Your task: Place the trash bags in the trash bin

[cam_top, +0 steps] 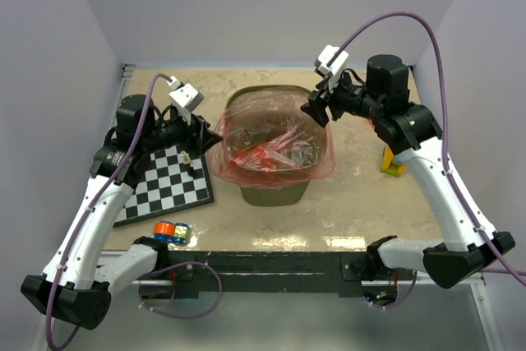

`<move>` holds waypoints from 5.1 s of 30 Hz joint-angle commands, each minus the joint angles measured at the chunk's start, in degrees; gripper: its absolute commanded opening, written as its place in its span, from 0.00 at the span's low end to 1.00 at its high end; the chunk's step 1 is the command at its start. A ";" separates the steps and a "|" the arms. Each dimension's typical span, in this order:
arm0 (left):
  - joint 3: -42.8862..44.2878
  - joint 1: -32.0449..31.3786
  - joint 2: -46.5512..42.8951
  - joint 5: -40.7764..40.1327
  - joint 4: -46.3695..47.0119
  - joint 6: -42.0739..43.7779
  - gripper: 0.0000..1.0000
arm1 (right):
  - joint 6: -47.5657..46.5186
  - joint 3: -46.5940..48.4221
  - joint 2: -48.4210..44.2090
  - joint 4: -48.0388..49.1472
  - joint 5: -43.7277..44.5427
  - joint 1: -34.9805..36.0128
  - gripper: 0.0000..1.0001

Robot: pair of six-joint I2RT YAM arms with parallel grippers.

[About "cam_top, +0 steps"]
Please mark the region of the red plastic trash bag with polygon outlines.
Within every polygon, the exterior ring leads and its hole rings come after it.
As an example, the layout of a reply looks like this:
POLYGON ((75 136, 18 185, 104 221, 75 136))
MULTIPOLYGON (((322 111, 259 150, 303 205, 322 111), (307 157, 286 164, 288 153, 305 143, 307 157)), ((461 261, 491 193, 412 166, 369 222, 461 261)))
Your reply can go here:
POLYGON ((300 110, 309 91, 253 86, 226 106, 206 153, 209 171, 239 187, 283 189, 328 178, 336 168, 332 131, 300 110))

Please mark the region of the olive green mesh trash bin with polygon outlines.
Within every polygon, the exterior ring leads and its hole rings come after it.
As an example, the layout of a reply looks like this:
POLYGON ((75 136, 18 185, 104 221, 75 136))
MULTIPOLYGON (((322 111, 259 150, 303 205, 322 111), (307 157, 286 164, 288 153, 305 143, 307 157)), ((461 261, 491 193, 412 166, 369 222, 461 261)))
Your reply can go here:
MULTIPOLYGON (((298 85, 252 85, 236 91, 226 102, 225 110, 229 109, 245 96, 254 92, 270 90, 271 92, 291 91, 299 94, 309 95, 310 90, 298 85)), ((256 187, 241 187, 243 200, 251 206, 259 207, 281 207, 297 204, 303 197, 309 181, 293 184, 292 186, 273 190, 256 187)))

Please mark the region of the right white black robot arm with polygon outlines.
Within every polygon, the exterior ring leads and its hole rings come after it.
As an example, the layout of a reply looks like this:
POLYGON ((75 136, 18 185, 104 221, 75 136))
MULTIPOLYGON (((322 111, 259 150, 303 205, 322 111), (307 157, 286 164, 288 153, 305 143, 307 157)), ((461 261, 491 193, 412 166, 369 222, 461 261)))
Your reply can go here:
POLYGON ((515 246, 479 210, 454 164, 443 154, 444 135, 429 108, 409 98, 408 67, 395 55, 367 62, 364 81, 352 82, 348 53, 328 45, 315 60, 322 80, 301 110, 320 126, 349 113, 372 123, 376 135, 413 175, 439 222, 440 241, 382 238, 367 248, 368 274, 385 279, 395 269, 427 273, 450 289, 515 246))

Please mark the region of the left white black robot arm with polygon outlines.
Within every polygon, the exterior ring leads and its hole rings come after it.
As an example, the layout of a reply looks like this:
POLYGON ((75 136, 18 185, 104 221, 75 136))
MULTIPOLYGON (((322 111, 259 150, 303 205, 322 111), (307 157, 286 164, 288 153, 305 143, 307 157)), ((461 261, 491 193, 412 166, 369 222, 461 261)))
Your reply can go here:
POLYGON ((170 117, 162 122, 145 95, 125 97, 117 125, 94 157, 83 200, 67 236, 38 275, 27 275, 21 293, 42 314, 93 330, 110 303, 143 275, 163 278, 170 269, 168 246, 140 237, 117 263, 97 266, 99 255, 121 210, 150 167, 153 153, 181 145, 198 158, 221 138, 193 110, 203 100, 188 89, 170 94, 170 117))

